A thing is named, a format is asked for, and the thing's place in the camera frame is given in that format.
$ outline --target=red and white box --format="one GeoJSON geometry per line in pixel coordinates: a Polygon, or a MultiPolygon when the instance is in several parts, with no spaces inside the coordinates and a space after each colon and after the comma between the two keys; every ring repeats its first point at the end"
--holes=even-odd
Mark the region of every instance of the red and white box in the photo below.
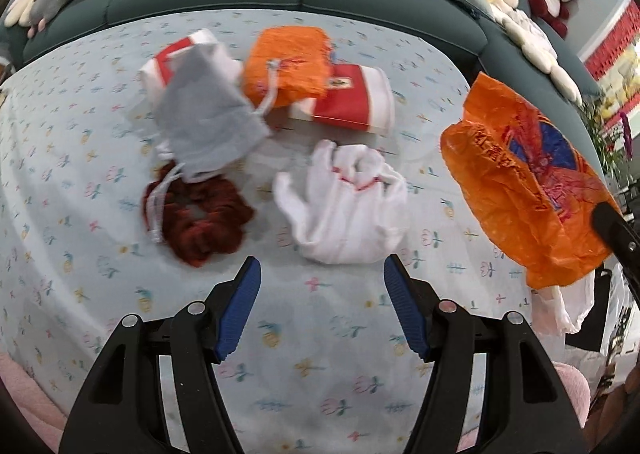
{"type": "Polygon", "coordinates": [[[380,68],[334,64],[325,97],[294,102],[289,117],[386,135],[393,129],[396,107],[380,68]]]}
{"type": "Polygon", "coordinates": [[[162,52],[146,61],[140,68],[140,80],[146,89],[146,95],[155,107],[160,102],[166,85],[169,84],[176,66],[179,66],[179,57],[194,44],[208,44],[210,46],[211,60],[219,70],[223,72],[229,82],[237,82],[242,73],[242,63],[232,59],[225,45],[218,41],[207,28],[193,32],[190,36],[167,46],[162,52]]]}

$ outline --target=sofa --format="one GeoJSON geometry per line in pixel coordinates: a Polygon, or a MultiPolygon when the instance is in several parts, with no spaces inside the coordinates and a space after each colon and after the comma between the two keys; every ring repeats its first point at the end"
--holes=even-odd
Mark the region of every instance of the sofa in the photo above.
{"type": "MultiPolygon", "coordinates": [[[[136,19],[200,9],[267,8],[334,14],[413,34],[433,44],[471,82],[478,72],[504,82],[537,106],[602,176],[595,148],[577,109],[564,100],[509,40],[502,27],[450,0],[74,0],[32,40],[22,27],[0,28],[18,68],[68,41],[136,19]]],[[[520,8],[530,14],[527,0],[520,8]]],[[[566,43],[542,20],[558,62],[583,97],[599,87],[566,43]]]]}

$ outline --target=green plant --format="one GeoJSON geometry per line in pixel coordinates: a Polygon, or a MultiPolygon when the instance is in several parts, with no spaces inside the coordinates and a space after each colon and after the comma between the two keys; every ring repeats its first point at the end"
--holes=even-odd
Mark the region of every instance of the green plant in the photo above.
{"type": "Polygon", "coordinates": [[[605,121],[601,113],[609,107],[605,97],[590,97],[582,102],[578,109],[580,117],[596,148],[604,174],[618,177],[620,165],[626,162],[624,146],[616,149],[616,142],[623,137],[622,124],[605,129],[605,121]]]}

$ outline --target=patterned tablecloth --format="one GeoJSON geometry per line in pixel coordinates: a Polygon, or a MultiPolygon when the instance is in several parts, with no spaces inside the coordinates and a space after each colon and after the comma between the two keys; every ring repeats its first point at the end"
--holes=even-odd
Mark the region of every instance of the patterned tablecloth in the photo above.
{"type": "MultiPolygon", "coordinates": [[[[233,278],[252,254],[262,264],[262,288],[238,350],[216,368],[245,452],[402,451],[430,368],[406,345],[382,263],[303,259],[271,196],[276,171],[303,175],[321,138],[372,145],[404,174],[412,227],[399,254],[414,277],[472,313],[501,317],[516,309],[530,319],[524,269],[484,235],[440,156],[440,134],[460,119],[468,85],[418,38],[301,12],[188,12],[66,44],[5,86],[0,333],[65,412],[121,317],[173,315],[233,278]],[[262,29],[290,24],[324,28],[338,62],[382,68],[396,98],[396,129],[382,138],[283,119],[273,138],[228,173],[257,210],[242,249],[202,269],[185,266],[148,239],[140,218],[158,161],[138,70],[199,28],[244,59],[262,29]]],[[[480,411],[480,369],[476,375],[469,426],[480,411]]],[[[174,441],[184,446],[171,401],[166,412],[174,441]]]]}

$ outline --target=gray drawstring pouch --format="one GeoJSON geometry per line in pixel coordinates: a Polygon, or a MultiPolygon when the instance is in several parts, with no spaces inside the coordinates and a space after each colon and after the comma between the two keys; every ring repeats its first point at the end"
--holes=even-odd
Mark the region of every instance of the gray drawstring pouch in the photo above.
{"type": "Polygon", "coordinates": [[[179,66],[156,107],[163,144],[177,165],[146,202],[153,241],[162,241],[162,211],[169,184],[205,181],[247,155],[269,136],[263,116],[278,92],[277,61],[269,64],[269,91],[258,108],[212,63],[215,45],[194,44],[180,56],[179,66]]]}

